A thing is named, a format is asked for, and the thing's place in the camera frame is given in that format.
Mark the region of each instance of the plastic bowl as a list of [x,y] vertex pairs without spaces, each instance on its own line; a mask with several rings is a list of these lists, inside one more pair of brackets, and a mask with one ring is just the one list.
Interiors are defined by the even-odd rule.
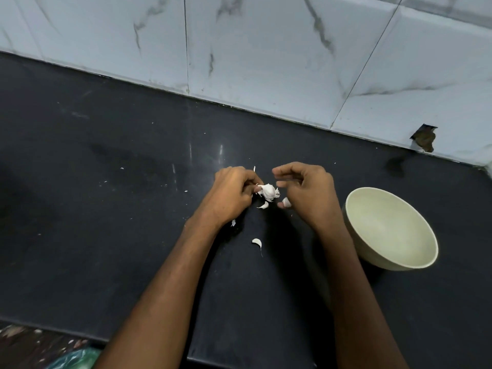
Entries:
[[355,189],[342,211],[357,253],[369,263],[407,271],[426,268],[437,259],[431,226],[396,195],[371,187]]

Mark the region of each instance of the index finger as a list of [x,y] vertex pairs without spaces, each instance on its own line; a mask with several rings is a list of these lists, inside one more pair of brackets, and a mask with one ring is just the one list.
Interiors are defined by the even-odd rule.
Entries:
[[284,164],[283,166],[275,167],[272,172],[275,177],[282,177],[284,175],[301,175],[304,176],[306,169],[309,167],[309,164],[301,163],[301,162],[292,162],[288,164]]
[[245,175],[244,175],[244,182],[250,181],[253,184],[260,184],[263,185],[263,181],[258,177],[255,171],[252,170],[244,170]]

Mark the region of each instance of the person's left hand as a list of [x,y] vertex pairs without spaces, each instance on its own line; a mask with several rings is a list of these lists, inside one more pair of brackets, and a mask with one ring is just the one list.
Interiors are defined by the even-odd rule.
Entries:
[[213,186],[195,214],[222,227],[251,205],[253,194],[261,190],[256,184],[263,185],[263,181],[252,170],[223,168],[216,172]]

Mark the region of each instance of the forearm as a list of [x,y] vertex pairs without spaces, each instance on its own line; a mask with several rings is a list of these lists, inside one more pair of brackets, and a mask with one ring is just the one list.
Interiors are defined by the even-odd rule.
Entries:
[[202,267],[218,228],[191,217],[96,369],[179,367]]
[[407,368],[371,286],[352,239],[340,233],[320,233],[328,263],[340,368]]

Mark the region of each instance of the person's right arm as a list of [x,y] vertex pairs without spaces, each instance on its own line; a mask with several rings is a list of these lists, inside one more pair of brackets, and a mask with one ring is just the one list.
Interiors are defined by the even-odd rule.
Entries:
[[279,179],[277,186],[287,188],[293,209],[323,244],[339,368],[408,368],[343,222],[331,174],[323,167],[299,162],[272,172]]

